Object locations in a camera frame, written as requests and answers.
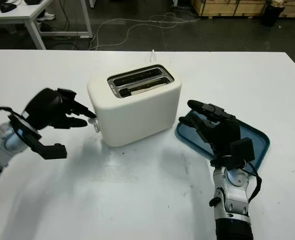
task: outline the blue tray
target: blue tray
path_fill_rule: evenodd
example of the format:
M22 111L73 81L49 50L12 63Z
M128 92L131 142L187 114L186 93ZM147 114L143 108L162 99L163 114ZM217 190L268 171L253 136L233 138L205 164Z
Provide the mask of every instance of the blue tray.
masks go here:
M190 111L187 116L191 113L198 115L201 119L206 119L204 115L198 114L193 110ZM270 139L263 132L242 121L240 121L240 130L242 139L246 137L252 139L255 155L255 160L252 161L252 164L258 170L270 146ZM201 155L209 158L210 160L214 159L214 154L210 144L203 142L203 140L197 134L195 128L179 123L176 127L175 135L179 140L190 146ZM251 167L246 166L245 169L253 173Z

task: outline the metal robot arm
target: metal robot arm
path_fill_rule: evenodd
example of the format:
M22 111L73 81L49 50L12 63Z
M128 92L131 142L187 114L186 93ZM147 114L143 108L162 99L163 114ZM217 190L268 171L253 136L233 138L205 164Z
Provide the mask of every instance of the metal robot arm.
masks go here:
M209 143L215 159L213 180L214 198L210 207L214 208L216 237L218 240L252 240L253 234L249 217L249 203L258 194L262 179L250 163L255 159L250 138L241 139L240 123L235 116L213 104L189 100L188 106L206 119L192 113L180 117L179 121L195 128L205 143ZM243 168L249 164L254 173ZM248 198L249 175L256 176L257 186Z
M26 106L23 113L17 114L9 107L0 107L7 111L9 122L0 125L0 175L16 154L30 147L44 159L65 159L67 150L64 145L43 145L38 130L46 126L57 129L85 127L87 121L67 115L84 115L95 118L88 108L74 100L76 93L67 89L40 91Z

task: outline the white desk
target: white desk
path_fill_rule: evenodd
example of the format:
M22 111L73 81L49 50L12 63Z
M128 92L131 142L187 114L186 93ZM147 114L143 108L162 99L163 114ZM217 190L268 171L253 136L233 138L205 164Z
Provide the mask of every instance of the white desk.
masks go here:
M250 204L256 240L295 236L295 64L279 52L156 52L182 79L177 116L195 99L225 108L271 141ZM87 82L148 63L149 52L0 50L0 105L16 111L42 88L91 106ZM0 113L0 123L6 121ZM173 128L113 148L90 126L41 131L68 158L26 150L0 177L0 240L214 240L213 168ZM255 179L251 179L249 192Z
M87 28L86 32L39 32L34 21L38 15L52 2L53 0L42 0L37 5L27 5L24 0L21 1L20 5L12 11L2 13L0 11L0 24L25 24L35 46L37 49L45 50L46 47L42 41L41 36L87 36L92 37L92 30L90 20L88 16L88 10L86 7L85 0L80 0L85 25Z

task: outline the wooden pallet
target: wooden pallet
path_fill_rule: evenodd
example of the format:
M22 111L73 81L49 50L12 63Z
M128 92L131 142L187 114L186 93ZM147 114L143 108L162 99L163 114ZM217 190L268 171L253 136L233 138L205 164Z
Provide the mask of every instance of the wooden pallet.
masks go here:
M200 17L257 17L267 6L266 0L190 0ZM284 2L281 18L295 18L295 0Z

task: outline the floor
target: floor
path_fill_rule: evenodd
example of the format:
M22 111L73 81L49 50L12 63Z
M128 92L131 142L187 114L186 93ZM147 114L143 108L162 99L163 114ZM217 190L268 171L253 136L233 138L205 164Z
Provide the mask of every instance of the floor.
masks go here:
M61 0L69 18L70 30L85 31L81 5L78 0ZM179 0L180 8L172 8L171 0L97 0L95 8L88 8L92 30L117 18L186 23L144 23L114 20L102 25L98 32L98 50L110 51L262 51L286 52L295 62L295 19L278 19L273 27L260 25L253 18L199 18L193 14L188 0ZM56 19L43 25L45 29L62 28L66 19L58 0L47 9ZM49 49L87 50L90 40L45 37ZM0 49L35 49L23 25L16 26L16 33L9 34L0 28Z

